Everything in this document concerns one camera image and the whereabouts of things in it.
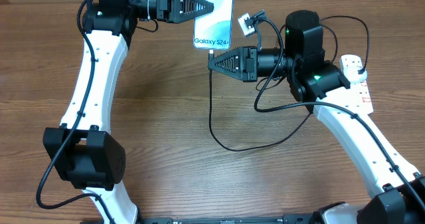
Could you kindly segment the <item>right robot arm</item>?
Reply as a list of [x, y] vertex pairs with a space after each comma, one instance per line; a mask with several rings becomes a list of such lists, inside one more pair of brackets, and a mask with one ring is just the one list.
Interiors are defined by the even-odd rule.
[[356, 74], [325, 59], [324, 26], [318, 14], [299, 10], [276, 29], [279, 47], [237, 47], [210, 54], [208, 68], [244, 82], [285, 78], [295, 98], [335, 136], [358, 169], [370, 200], [365, 205], [332, 203], [310, 214], [285, 214], [284, 223], [423, 223], [424, 176], [383, 136], [359, 104]]

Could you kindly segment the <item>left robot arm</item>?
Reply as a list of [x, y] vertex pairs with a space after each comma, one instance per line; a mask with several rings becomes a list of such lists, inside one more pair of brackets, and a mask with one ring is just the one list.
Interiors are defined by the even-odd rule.
[[126, 191], [126, 152], [111, 135], [110, 114], [120, 68], [140, 21], [183, 23], [213, 11], [207, 0], [83, 0], [77, 27], [82, 64], [70, 104], [43, 145], [49, 170], [89, 197], [103, 223], [141, 223]]

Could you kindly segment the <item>Samsung Galaxy smartphone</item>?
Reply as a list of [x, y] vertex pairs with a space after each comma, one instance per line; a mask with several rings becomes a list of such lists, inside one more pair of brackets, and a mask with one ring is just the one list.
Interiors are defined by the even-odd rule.
[[227, 50], [230, 48], [234, 0], [207, 0], [214, 5], [211, 13], [197, 17], [193, 46], [196, 49]]

